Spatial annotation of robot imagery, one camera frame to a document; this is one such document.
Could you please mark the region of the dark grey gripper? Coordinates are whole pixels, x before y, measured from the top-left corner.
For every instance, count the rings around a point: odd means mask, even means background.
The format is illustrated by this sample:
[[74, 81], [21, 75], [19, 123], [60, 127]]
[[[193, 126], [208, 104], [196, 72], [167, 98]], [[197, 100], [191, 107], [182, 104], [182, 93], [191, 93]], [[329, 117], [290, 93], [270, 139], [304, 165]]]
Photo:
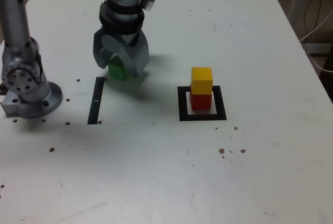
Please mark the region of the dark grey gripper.
[[101, 28], [94, 34], [93, 41], [93, 56], [97, 65], [102, 69], [108, 65], [109, 57], [102, 56], [105, 48], [121, 59], [132, 77], [140, 77], [149, 62], [149, 47], [141, 32], [142, 26], [143, 21], [134, 24], [101, 22]]

